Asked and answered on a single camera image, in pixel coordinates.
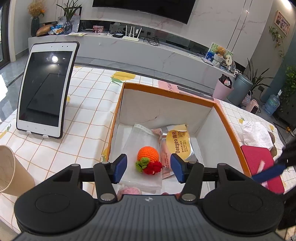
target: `teddy bear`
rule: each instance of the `teddy bear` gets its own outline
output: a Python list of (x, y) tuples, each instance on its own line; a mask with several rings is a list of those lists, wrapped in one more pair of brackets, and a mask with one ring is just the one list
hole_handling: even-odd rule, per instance
[(220, 56), (220, 57), (224, 57), (223, 55), (224, 55), (225, 53), (226, 53), (225, 48), (219, 46), (218, 49), (217, 49), (217, 51), (216, 51), (216, 54), (217, 54), (218, 56)]

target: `trash can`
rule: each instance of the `trash can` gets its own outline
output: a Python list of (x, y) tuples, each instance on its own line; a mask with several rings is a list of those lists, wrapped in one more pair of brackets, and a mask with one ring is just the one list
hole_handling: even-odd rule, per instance
[(234, 105), (239, 105), (250, 89), (253, 83), (244, 74), (238, 74), (232, 83), (233, 91), (227, 96), (227, 99)]
[(233, 91), (233, 86), (228, 88), (226, 85), (222, 84), (220, 80), (218, 80), (212, 97), (219, 100), (224, 100), (231, 91)]

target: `red crochet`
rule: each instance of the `red crochet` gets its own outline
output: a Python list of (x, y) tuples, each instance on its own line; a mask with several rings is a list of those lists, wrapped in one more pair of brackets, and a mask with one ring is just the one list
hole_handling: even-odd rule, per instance
[(147, 167), (143, 169), (143, 172), (148, 175), (154, 175), (155, 173), (160, 172), (162, 167), (163, 166), (159, 161), (149, 162)]

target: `paper cup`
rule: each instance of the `paper cup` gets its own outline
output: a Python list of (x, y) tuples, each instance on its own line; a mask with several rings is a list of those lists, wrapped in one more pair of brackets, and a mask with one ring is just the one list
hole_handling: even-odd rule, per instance
[(20, 196), (35, 186), (33, 177), (15, 157), (13, 151), (0, 145), (0, 193)]

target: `tablet screen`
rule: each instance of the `tablet screen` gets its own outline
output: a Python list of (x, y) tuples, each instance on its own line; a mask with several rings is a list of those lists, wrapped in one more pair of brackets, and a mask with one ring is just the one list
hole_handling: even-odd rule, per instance
[(62, 95), (72, 51), (33, 52), (21, 92), (19, 119), (59, 126)]

